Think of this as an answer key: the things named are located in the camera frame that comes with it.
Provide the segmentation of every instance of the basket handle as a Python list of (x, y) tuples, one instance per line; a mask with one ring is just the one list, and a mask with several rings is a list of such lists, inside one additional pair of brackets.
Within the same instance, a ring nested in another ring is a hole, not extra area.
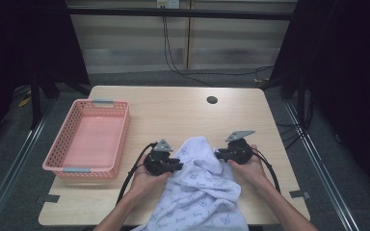
[(92, 173), (92, 170), (87, 167), (65, 167), (63, 168), (63, 172), (70, 172), (70, 173)]
[(114, 104), (113, 99), (93, 99), (92, 102), (99, 104)]

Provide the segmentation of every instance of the white cloth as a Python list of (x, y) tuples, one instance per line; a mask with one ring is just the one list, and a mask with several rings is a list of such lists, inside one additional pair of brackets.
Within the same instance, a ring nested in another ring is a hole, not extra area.
[(186, 140), (174, 155), (184, 166), (168, 180), (149, 222), (140, 230), (249, 230), (236, 201), (240, 186), (205, 137)]

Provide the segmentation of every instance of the pink plastic basket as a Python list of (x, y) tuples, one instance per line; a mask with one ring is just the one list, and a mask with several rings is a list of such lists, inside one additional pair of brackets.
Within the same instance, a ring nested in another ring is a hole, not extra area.
[(116, 178), (128, 102), (77, 99), (43, 163), (62, 178)]

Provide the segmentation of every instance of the black tape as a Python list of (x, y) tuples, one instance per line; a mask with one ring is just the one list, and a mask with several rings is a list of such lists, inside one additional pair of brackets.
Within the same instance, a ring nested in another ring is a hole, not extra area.
[(291, 198), (302, 197), (304, 200), (311, 198), (311, 195), (309, 192), (302, 192), (298, 190), (298, 191), (291, 191), (289, 193), (290, 193)]
[(38, 204), (44, 204), (45, 202), (50, 203), (57, 203), (59, 200), (59, 195), (52, 195), (52, 194), (46, 194), (46, 195), (40, 195), (38, 198), (36, 198), (35, 203)]

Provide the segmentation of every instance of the wooden table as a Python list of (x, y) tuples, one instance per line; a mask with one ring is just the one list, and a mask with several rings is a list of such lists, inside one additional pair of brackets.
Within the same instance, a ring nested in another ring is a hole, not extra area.
[[(218, 102), (208, 103), (208, 96), (217, 97)], [(151, 142), (166, 139), (173, 148), (173, 155), (185, 140), (196, 136), (205, 136), (211, 147), (226, 147), (227, 136), (239, 130), (255, 130), (246, 140), (257, 144), (273, 165), (282, 195), (309, 218), (303, 198), (293, 199), (289, 194), (299, 186), (262, 90), (98, 86), (92, 89), (89, 98), (129, 102), (131, 120), (119, 175), (114, 180), (103, 181), (56, 177), (49, 194), (60, 198), (57, 203), (44, 203), (40, 224), (94, 225), (101, 222), (115, 206), (127, 172)], [(273, 182), (267, 169), (266, 173)], [(236, 173), (235, 178), (242, 187), (238, 206), (248, 224), (278, 223), (254, 187)], [(125, 224), (148, 222), (162, 190), (163, 187), (154, 189), (134, 208)]]

